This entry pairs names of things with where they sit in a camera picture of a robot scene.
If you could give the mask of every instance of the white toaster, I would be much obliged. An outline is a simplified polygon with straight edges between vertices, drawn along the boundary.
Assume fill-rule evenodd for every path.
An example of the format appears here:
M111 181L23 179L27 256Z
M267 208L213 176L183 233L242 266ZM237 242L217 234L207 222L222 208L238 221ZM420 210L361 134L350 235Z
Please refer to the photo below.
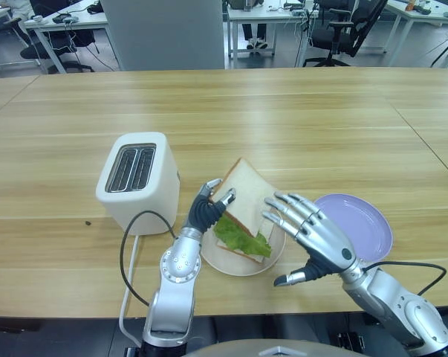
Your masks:
M96 195L123 230L142 210L153 210L174 225L180 178L171 148L161 132L132 132L111 148ZM168 228L154 214L138 218L132 235L157 234Z

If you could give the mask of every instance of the robotic arm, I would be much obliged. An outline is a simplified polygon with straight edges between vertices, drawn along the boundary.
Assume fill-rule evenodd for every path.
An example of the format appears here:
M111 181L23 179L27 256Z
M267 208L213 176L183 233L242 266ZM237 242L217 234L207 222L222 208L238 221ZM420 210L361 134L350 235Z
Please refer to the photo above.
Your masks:
M296 194L275 197L265 202L289 222L270 212L263 216L288 232L310 258L303 268L277 277L274 286L338 273L356 304L378 319L411 356L448 356L448 329L429 301L380 268L366 271L348 237L313 202Z
M201 238L236 198L235 189L218 202L209 197L221 179L202 185L178 238L160 260L160 288L149 306L142 356L182 356L194 312L194 284L201 269Z

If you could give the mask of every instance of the lettuce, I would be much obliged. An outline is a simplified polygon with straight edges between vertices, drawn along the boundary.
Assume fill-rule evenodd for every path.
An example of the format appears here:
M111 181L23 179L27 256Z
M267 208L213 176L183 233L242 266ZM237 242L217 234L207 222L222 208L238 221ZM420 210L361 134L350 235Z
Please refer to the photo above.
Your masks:
M233 251L240 249L245 254L270 257L271 247L260 232L257 233L256 237L249 236L226 215L219 219L214 227L214 233Z

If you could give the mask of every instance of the plate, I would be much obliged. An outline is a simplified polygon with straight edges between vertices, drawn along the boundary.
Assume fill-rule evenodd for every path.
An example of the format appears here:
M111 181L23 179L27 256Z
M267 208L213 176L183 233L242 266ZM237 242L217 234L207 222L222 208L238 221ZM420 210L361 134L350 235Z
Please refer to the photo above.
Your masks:
M389 254L394 238L383 214L356 196L333 193L314 202L351 240L356 255L377 262Z
M214 234L213 226L202 239L202 257L213 268L220 272L236 277L248 277L269 269L280 258L285 248L286 234L279 227L273 225L270 234L271 254L269 258L264 258L261 263L257 263L241 255L232 253L217 246L217 236Z

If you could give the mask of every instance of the purple plate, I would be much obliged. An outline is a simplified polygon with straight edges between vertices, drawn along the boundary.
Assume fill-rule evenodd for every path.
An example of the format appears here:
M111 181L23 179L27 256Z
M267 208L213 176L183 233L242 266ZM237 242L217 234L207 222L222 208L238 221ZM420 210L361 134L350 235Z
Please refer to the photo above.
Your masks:
M346 233L359 258L377 262L390 252L394 241L392 230L382 213L367 201L332 193L314 203Z

